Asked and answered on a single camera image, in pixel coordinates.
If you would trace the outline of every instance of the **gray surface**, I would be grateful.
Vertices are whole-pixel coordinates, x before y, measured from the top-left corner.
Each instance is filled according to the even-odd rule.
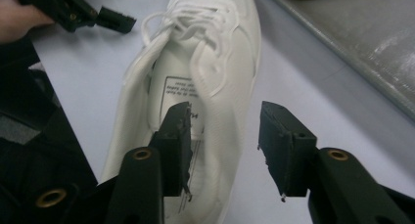
[[[38,133],[39,131],[24,126],[9,117],[0,115],[0,138],[19,144],[25,144]]]
[[[415,119],[415,0],[275,0]]]

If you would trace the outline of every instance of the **sneaker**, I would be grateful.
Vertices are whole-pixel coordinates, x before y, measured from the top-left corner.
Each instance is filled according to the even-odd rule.
[[[160,17],[154,35],[148,23]],[[103,181],[126,152],[147,146],[166,111],[191,104],[193,199],[165,198],[166,223],[221,223],[243,149],[258,68],[254,0],[170,0],[142,25],[145,47],[125,74]]]

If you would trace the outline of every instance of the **shoelace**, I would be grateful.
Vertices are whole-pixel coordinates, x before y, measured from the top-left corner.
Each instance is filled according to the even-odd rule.
[[[173,35],[177,39],[188,39],[192,36],[205,39],[217,57],[223,54],[224,42],[221,33],[226,22],[223,13],[229,12],[224,6],[207,7],[189,3],[179,3],[172,10],[149,15],[141,25],[143,42],[147,46],[152,41],[148,23],[154,18],[162,17],[164,26],[174,26]]]

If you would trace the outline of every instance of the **white table surface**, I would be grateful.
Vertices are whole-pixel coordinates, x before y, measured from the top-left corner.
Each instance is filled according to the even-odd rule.
[[[104,168],[122,77],[141,50],[140,23],[168,0],[88,0],[137,19],[120,35],[100,27],[33,34],[69,122],[95,175]],[[272,0],[255,0],[262,60],[248,114],[245,150],[226,224],[311,223],[307,199],[282,203],[256,150],[261,101],[288,108],[318,137],[318,147],[354,154],[381,184],[415,197],[415,122],[370,86]]]

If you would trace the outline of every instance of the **screw hole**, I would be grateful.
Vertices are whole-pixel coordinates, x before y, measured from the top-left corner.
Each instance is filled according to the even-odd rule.
[[[329,156],[333,159],[340,160],[340,161],[348,160],[348,155],[338,150],[330,150]]]
[[[61,201],[67,196],[67,191],[64,189],[54,189],[42,194],[36,201],[38,207],[50,207]]]
[[[148,149],[140,149],[137,151],[133,157],[137,160],[146,159],[152,155],[152,152]]]

